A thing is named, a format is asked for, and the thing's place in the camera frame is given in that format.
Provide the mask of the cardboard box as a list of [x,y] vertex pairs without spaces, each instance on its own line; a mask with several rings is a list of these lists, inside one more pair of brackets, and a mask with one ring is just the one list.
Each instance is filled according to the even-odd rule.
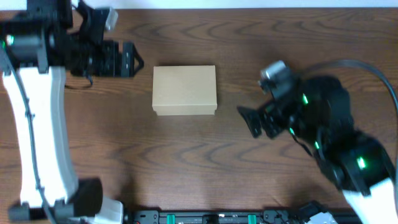
[[154,67],[152,109],[158,116],[214,115],[217,107],[214,65]]

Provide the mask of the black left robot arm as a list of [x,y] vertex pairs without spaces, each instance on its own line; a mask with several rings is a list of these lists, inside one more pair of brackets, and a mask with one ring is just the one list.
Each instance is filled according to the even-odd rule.
[[64,95],[67,75],[132,78],[144,61],[132,42],[106,40],[118,13],[84,1],[28,1],[1,22],[2,82],[15,119],[22,167],[10,222],[132,223],[131,212],[103,193],[99,178],[80,179],[70,158]]

